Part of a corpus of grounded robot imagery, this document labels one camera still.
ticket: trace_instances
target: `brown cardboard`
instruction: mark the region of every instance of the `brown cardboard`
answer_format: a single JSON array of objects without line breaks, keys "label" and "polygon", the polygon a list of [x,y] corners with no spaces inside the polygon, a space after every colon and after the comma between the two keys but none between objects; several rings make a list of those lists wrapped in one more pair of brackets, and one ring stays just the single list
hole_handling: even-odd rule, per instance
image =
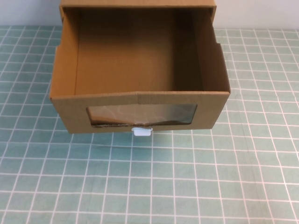
[{"label": "brown cardboard", "polygon": [[[230,94],[214,11],[212,0],[62,0],[50,98],[68,131],[212,128]],[[174,115],[184,105],[191,123]]]}]

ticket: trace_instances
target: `drawer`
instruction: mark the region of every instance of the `drawer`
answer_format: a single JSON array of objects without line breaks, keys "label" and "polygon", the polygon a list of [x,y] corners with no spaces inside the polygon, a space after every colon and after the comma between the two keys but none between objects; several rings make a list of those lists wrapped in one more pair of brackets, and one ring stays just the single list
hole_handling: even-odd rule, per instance
[{"label": "drawer", "polygon": [[230,95],[212,0],[62,0],[50,99],[70,133],[209,129]]}]

